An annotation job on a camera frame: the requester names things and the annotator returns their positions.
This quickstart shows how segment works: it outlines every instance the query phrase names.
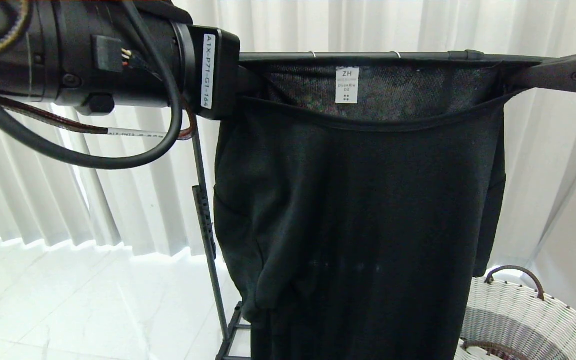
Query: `black garment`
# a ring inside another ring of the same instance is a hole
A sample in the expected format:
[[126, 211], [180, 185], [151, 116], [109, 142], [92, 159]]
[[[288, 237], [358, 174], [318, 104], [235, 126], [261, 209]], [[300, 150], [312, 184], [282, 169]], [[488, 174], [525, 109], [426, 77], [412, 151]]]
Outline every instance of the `black garment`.
[[334, 103], [334, 66], [253, 70], [268, 87], [215, 164], [253, 359], [452, 360], [503, 197], [505, 68], [362, 66], [358, 104]]

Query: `basket handle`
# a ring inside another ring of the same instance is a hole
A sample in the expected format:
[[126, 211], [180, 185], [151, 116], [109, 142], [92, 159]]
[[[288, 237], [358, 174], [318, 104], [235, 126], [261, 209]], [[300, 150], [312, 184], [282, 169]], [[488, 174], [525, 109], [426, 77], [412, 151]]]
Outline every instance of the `basket handle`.
[[516, 351], [509, 346], [497, 344], [496, 342], [464, 341], [461, 347], [464, 350], [468, 350], [469, 347], [480, 347], [485, 351], [488, 351], [488, 353], [490, 353], [491, 350], [498, 350], [503, 351], [505, 354], [510, 355], [517, 360], [530, 360], [530, 358], [528, 358], [528, 356], [524, 355], [523, 353], [519, 353], [519, 351]]
[[530, 276], [530, 278], [532, 279], [532, 281], [534, 281], [535, 285], [537, 285], [537, 299], [543, 300], [545, 301], [545, 297], [544, 297], [544, 287], [542, 286], [542, 283], [539, 281], [539, 279], [537, 278], [537, 276], [535, 276], [535, 274], [530, 271], [529, 269], [526, 268], [522, 268], [521, 266], [515, 266], [515, 265], [505, 265], [505, 266], [500, 266], [492, 271], [489, 272], [488, 276], [486, 277], [486, 280], [484, 281], [486, 284], [491, 284], [494, 280], [494, 278], [492, 277], [494, 274], [500, 272], [500, 271], [504, 271], [504, 270], [518, 270], [523, 272], [524, 274]]

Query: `white label sticker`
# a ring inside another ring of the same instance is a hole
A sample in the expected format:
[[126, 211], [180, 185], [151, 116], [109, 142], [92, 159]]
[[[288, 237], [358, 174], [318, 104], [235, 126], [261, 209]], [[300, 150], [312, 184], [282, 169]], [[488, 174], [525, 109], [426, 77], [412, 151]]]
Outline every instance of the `white label sticker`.
[[336, 68], [336, 91], [334, 102], [336, 104], [357, 104], [359, 94], [359, 68]]
[[215, 79], [215, 44], [217, 37], [203, 35], [203, 70], [201, 71], [201, 107], [213, 108], [213, 80]]

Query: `vertical blind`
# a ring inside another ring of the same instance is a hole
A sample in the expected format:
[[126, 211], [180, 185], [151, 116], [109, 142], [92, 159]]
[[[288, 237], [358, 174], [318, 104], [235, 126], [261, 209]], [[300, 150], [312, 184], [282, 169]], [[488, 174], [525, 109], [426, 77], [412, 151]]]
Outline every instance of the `vertical blind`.
[[[576, 53], [576, 0], [175, 0], [197, 25], [219, 27], [251, 51], [449, 51], [563, 57]], [[57, 114], [105, 127], [164, 131], [169, 109], [117, 107], [109, 116]], [[576, 94], [533, 89], [505, 109], [507, 187], [492, 264], [534, 258], [576, 179]], [[106, 157], [156, 139], [61, 132], [17, 117], [58, 144]], [[199, 119], [212, 199], [219, 123]], [[54, 245], [123, 242], [135, 255], [201, 255], [191, 187], [192, 144], [132, 170], [74, 168], [0, 132], [0, 238]]]

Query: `white woven basket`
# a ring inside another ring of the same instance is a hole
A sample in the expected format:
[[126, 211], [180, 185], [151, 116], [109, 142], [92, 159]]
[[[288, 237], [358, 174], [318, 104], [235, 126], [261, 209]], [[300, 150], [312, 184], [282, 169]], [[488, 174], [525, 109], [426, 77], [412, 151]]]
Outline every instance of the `white woven basket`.
[[[525, 272], [537, 290], [494, 281], [505, 269]], [[527, 269], [502, 266], [473, 278], [461, 338], [455, 360], [576, 360], [576, 311]]]

